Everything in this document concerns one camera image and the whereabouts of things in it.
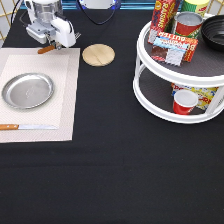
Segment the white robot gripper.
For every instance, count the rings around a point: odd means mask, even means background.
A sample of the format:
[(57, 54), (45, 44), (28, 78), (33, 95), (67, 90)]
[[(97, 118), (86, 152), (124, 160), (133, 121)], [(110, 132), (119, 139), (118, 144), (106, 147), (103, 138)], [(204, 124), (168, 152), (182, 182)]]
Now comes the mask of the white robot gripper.
[(76, 43), (73, 25), (63, 15), (62, 0), (25, 0), (25, 6), (30, 19), (26, 31), (32, 38), (41, 44), (49, 42), (57, 50)]

